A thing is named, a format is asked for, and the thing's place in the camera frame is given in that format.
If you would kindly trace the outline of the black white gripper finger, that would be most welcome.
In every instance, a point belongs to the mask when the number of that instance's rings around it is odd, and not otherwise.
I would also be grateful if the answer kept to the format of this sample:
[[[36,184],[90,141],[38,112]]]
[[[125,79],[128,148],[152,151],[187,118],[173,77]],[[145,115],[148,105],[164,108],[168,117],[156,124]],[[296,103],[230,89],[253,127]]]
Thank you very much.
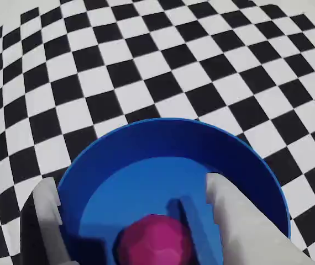
[[[42,179],[20,212],[21,264],[76,264],[61,235],[60,205],[53,177]]]

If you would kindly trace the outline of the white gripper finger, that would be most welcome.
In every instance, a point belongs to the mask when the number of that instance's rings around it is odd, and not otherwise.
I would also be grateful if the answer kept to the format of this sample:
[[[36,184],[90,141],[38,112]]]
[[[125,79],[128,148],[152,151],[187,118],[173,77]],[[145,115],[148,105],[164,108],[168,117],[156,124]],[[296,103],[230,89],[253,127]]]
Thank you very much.
[[[206,196],[224,264],[314,264],[223,175],[207,173]]]

